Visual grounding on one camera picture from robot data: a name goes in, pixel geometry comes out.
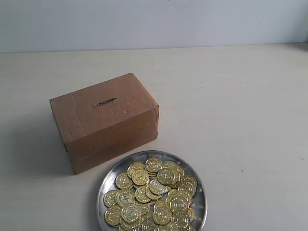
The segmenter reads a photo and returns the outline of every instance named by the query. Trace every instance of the steel plate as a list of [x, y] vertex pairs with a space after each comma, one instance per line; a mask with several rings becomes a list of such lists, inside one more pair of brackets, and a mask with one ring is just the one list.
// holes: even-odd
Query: steel plate
[[196, 219], [191, 223], [191, 231], [200, 231], [202, 227], [205, 224], [206, 220], [206, 214], [207, 214], [207, 201], [206, 201], [206, 195], [204, 191], [203, 184], [198, 176], [198, 174], [194, 171], [194, 169], [186, 163], [184, 160], [180, 159], [179, 157], [162, 152], [162, 151], [142, 151], [138, 153], [134, 153], [132, 155], [129, 155], [125, 157], [124, 159], [120, 160], [106, 175], [104, 178], [101, 187], [98, 192], [97, 196], [97, 217], [99, 220], [100, 227], [103, 231], [117, 231], [118, 228], [109, 226], [104, 218], [105, 212], [108, 209], [104, 202], [103, 198], [105, 193], [112, 189], [118, 189], [115, 185], [115, 179], [116, 177], [122, 173], [127, 172], [128, 167], [131, 163], [136, 161], [141, 161], [145, 163], [145, 161], [150, 157], [157, 157], [161, 159], [163, 162], [166, 160], [172, 160], [176, 162], [178, 165], [180, 165], [184, 171], [185, 175], [193, 175], [198, 180], [198, 187], [196, 191], [196, 195], [193, 197], [193, 203], [192, 207], [194, 207], [196, 211]]

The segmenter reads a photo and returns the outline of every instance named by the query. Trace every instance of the cardboard box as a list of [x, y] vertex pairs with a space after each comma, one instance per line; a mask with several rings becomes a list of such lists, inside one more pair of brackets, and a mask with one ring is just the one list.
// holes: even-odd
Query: cardboard box
[[81, 173], [157, 138], [158, 104], [133, 73], [50, 100]]

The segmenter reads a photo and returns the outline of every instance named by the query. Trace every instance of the table surface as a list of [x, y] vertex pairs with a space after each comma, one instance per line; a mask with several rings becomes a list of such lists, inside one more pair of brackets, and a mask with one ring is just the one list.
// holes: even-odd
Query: table surface
[[[129, 72], [160, 104], [158, 139], [73, 175], [49, 99]], [[99, 231], [96, 195], [128, 154], [200, 175], [205, 231], [308, 227], [308, 44], [0, 55], [0, 226]]]

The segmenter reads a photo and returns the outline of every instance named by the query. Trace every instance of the white wall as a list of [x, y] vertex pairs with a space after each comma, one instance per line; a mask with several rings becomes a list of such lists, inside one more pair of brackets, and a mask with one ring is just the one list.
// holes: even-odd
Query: white wall
[[0, 0], [1, 53], [307, 39], [307, 0]]

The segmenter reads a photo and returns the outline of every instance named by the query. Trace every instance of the pile of gold coins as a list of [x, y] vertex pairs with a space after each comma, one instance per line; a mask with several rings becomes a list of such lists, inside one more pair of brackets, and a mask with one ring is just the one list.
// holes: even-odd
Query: pile of gold coins
[[191, 205], [198, 183], [194, 176], [185, 176], [175, 162], [162, 163], [156, 157], [145, 164], [134, 162], [127, 173], [117, 176], [115, 184], [120, 190], [111, 190], [104, 196], [108, 207], [105, 220], [109, 225], [119, 231], [191, 230], [190, 223], [195, 219]]

